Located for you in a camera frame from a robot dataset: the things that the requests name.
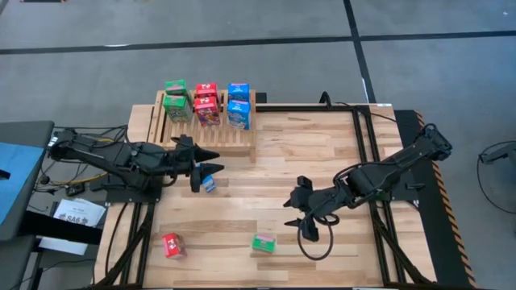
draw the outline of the blue mat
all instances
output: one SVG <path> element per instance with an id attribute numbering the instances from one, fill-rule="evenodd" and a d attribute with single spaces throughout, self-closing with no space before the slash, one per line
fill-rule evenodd
<path id="1" fill-rule="evenodd" d="M 10 173 L 8 180 L 0 180 L 0 223 L 6 219 L 41 154 L 43 148 L 0 143 L 0 169 Z"/>

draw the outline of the wooden tabletop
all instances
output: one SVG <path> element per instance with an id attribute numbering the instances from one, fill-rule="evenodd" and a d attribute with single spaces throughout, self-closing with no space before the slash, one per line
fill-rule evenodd
<path id="1" fill-rule="evenodd" d="M 391 106 L 371 106 L 374 113 L 394 118 Z M 152 106 L 133 106 L 129 122 L 131 141 L 146 141 Z M 372 117 L 381 158 L 402 149 L 394 122 Z M 212 163 L 226 168 L 214 175 L 214 193 L 192 193 L 180 178 L 164 189 L 156 205 L 144 287 L 293 287 L 378 286 L 381 273 L 368 205 L 336 211 L 341 222 L 333 228 L 335 245 L 328 258 L 314 262 L 302 255 L 296 229 L 283 223 L 301 217 L 282 205 L 300 175 L 316 189 L 332 186 L 333 175 L 360 162 L 352 115 L 331 113 L 258 113 L 256 163 L 249 158 L 221 157 Z M 366 145 L 367 129 L 362 119 Z M 367 146 L 369 159 L 370 147 Z M 405 202 L 394 201 L 393 218 L 400 246 L 427 278 L 435 280 L 419 213 Z M 95 276 L 104 276 L 107 247 L 121 205 L 112 205 L 99 247 Z M 123 252 L 133 205 L 122 217 L 110 254 L 109 268 Z M 188 257 L 164 257 L 161 237 L 176 232 L 185 237 Z M 277 239 L 273 254 L 251 249 L 252 236 Z M 327 229 L 319 226 L 319 242 L 304 241 L 312 255 L 328 246 Z M 391 280 L 395 281 L 392 253 L 385 245 Z M 139 250 L 133 255 L 130 281 L 135 281 Z"/>

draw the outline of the wooden rack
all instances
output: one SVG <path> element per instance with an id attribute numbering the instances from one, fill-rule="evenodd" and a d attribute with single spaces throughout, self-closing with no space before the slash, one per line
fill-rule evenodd
<path id="1" fill-rule="evenodd" d="M 251 162 L 256 162 L 256 91 L 251 90 L 251 129 L 239 130 L 229 124 L 227 119 L 227 90 L 219 90 L 221 97 L 221 112 L 219 126 L 201 126 L 197 116 L 193 116 L 189 123 L 175 123 L 167 116 L 163 107 L 163 90 L 158 91 L 152 122 L 149 132 L 149 142 L 172 149 L 176 144 L 172 137 L 181 134 L 188 135 L 199 147 L 218 152 L 222 156 L 241 157 L 249 156 Z"/>

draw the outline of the concrete floor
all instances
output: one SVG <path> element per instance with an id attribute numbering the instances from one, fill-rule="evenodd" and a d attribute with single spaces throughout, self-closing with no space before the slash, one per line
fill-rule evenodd
<path id="1" fill-rule="evenodd" d="M 352 5 L 361 35 L 516 30 L 513 1 Z M 9 1 L 0 15 L 0 49 L 350 34 L 340 0 Z M 513 288 L 516 220 L 481 195 L 475 165 L 484 147 L 515 139 L 516 37 L 362 46 L 377 101 L 420 110 L 454 145 L 441 168 L 477 283 Z M 175 78 L 190 85 L 249 81 L 270 102 L 316 102 L 323 90 L 334 101 L 366 100 L 351 42 L 16 55 L 0 56 L 0 122 L 124 124 L 132 104 L 153 102 L 164 81 Z M 514 169 L 505 161 L 483 169 L 493 199 L 516 210 Z M 52 170 L 55 178 L 67 174 L 68 168 Z M 32 204 L 51 200 L 35 195 Z M 90 276 L 91 264 L 52 269 L 40 289 L 85 286 Z"/>

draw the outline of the red box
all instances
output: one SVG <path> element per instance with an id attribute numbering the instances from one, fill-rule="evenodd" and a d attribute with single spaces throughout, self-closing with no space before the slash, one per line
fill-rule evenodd
<path id="1" fill-rule="evenodd" d="M 171 233 L 163 236 L 164 255 L 169 259 L 186 257 L 185 242 L 179 234 Z"/>
<path id="2" fill-rule="evenodd" d="M 218 102 L 218 92 L 216 83 L 197 84 L 195 88 L 195 98 L 216 97 Z"/>
<path id="3" fill-rule="evenodd" d="M 216 97 L 201 97 L 195 99 L 195 114 L 202 126 L 220 125 L 218 103 Z"/>

